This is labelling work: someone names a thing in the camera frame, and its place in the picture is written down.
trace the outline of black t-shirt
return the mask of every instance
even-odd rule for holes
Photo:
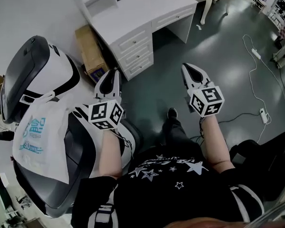
[[[236,169],[219,174],[200,150],[157,147],[140,154],[131,163],[128,174],[118,180],[112,177],[82,180],[72,225],[87,227],[89,217],[108,202],[112,190],[122,228],[162,228],[198,217],[247,221],[243,218],[246,215],[251,221],[264,211],[252,191],[253,184]]]

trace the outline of black lid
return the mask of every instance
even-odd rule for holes
[[[44,37],[27,40],[10,62],[1,90],[1,112],[5,123],[14,121],[15,108],[24,91],[46,65],[50,56]]]

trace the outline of person's leg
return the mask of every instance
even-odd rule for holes
[[[167,120],[162,128],[168,146],[197,145],[186,136],[181,123],[177,120],[177,112],[174,108],[169,109]]]

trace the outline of human arm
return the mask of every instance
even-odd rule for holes
[[[119,140],[110,130],[105,130],[99,162],[99,173],[101,176],[111,176],[117,179],[122,176],[122,172]]]
[[[217,118],[214,115],[208,116],[202,121],[201,126],[204,132],[208,162],[213,169],[222,173],[234,168]]]

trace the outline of black chair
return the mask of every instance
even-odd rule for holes
[[[285,132],[259,145],[246,140],[230,150],[236,168],[254,178],[264,201],[274,201],[285,187]]]

